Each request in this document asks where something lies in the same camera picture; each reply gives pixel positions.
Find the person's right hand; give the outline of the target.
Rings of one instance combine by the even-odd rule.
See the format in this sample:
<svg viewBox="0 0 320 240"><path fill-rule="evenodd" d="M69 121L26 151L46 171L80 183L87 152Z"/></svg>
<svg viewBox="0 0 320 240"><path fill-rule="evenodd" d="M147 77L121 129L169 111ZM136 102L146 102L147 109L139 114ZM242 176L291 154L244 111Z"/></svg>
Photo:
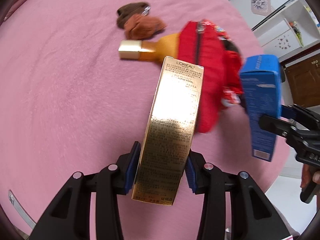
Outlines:
<svg viewBox="0 0 320 240"><path fill-rule="evenodd" d="M305 188L311 181L316 184L320 184L320 172L316 171L312 174L311 167L304 164L302 168L302 181L300 187Z"/></svg>

